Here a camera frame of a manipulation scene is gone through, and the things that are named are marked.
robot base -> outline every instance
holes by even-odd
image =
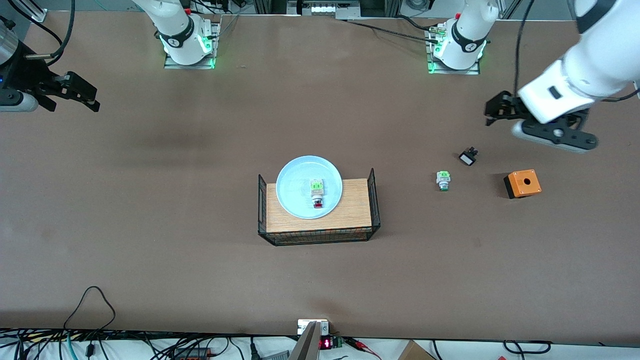
[[[439,40],[435,34],[432,34],[429,31],[424,32],[424,37],[428,39]],[[480,58],[482,58],[482,49],[480,50],[478,59],[476,60],[476,63],[473,64],[473,66],[464,70],[456,70],[444,65],[444,63],[442,63],[440,59],[433,56],[433,53],[436,51],[436,48],[439,46],[438,44],[432,44],[430,42],[425,42],[425,43],[427,47],[427,66],[430,74],[458,74],[458,75],[479,75],[480,74]]]
[[[215,69],[216,56],[218,55],[218,37],[220,35],[220,24],[217,22],[211,22],[209,19],[205,19],[205,22],[210,25],[205,27],[204,36],[213,36],[214,38],[209,40],[205,37],[202,38],[202,46],[206,49],[211,48],[211,52],[207,54],[202,60],[192,65],[180,65],[171,59],[169,54],[164,59],[165,69],[191,69],[191,70],[208,70]]]

white floor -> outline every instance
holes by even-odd
[[[359,339],[369,348],[378,353],[382,360],[397,360],[400,353],[407,344],[407,340],[395,339]],[[282,351],[291,351],[296,342],[285,337],[261,337],[255,338],[255,345],[260,356],[265,357],[277,354]],[[151,348],[142,341],[131,340],[109,340],[102,342],[109,360],[149,360],[153,357]],[[164,348],[175,340],[152,340],[156,348]],[[224,338],[215,339],[209,347],[214,353],[221,351],[227,341]],[[249,338],[234,338],[234,343],[238,345],[244,354],[245,360],[251,359],[249,349]],[[428,340],[417,340],[417,343],[435,357],[433,345]],[[84,351],[88,342],[72,342],[74,352],[78,360],[85,360]],[[94,342],[95,355],[92,360],[106,360],[102,354],[98,343]],[[540,350],[542,345],[522,344],[524,350]],[[443,360],[498,360],[504,356],[507,360],[521,360],[520,356],[510,354],[502,347],[500,342],[484,341],[438,341],[438,350]],[[0,359],[11,360],[15,353],[15,347],[0,349]],[[28,360],[31,360],[35,352],[32,350]],[[62,344],[62,360],[73,360],[68,350],[67,344]],[[342,356],[348,356],[345,360],[377,360],[373,355],[359,352],[351,347],[344,346],[332,350],[320,351],[319,360],[334,360]],[[622,347],[596,347],[580,345],[552,345],[551,351],[543,355],[526,355],[526,360],[632,360],[640,359],[640,348]],[[40,356],[41,360],[60,360],[58,354],[58,344],[47,345]],[[217,360],[241,360],[238,350],[229,348]]]

metal bracket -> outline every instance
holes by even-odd
[[[322,336],[329,335],[329,320],[327,319],[298,319],[298,335],[301,335],[305,331],[310,322],[319,322],[322,325]]]

wooden board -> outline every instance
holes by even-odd
[[[267,184],[267,232],[341,229],[371,226],[369,191],[366,179],[342,180],[342,197],[332,212],[306,220],[288,213],[276,195],[276,184]]]

electrical component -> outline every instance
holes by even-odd
[[[542,192],[533,169],[514,171],[504,178],[509,199],[528,197]]]
[[[212,356],[211,350],[203,347],[177,348],[173,351],[173,360],[207,360]]]
[[[438,171],[436,173],[436,184],[440,187],[441,192],[449,191],[449,182],[451,181],[451,176],[448,171]]]
[[[95,351],[95,346],[93,344],[89,344],[86,346],[86,350],[84,351],[84,356],[91,357]]]
[[[476,162],[476,155],[478,155],[478,150],[476,150],[476,148],[471,146],[467,150],[463,151],[462,154],[458,156],[458,159],[460,159],[463,163],[467,164],[468,166],[471,166]]]
[[[258,349],[255,347],[255,343],[253,342],[253,336],[251,337],[251,360],[262,360],[260,354],[258,354]]]
[[[323,207],[322,198],[324,196],[324,184],[322,179],[311,180],[311,200],[314,203],[314,208],[320,209]]]
[[[340,336],[323,336],[320,338],[320,350],[331,350],[342,347],[344,340]]]

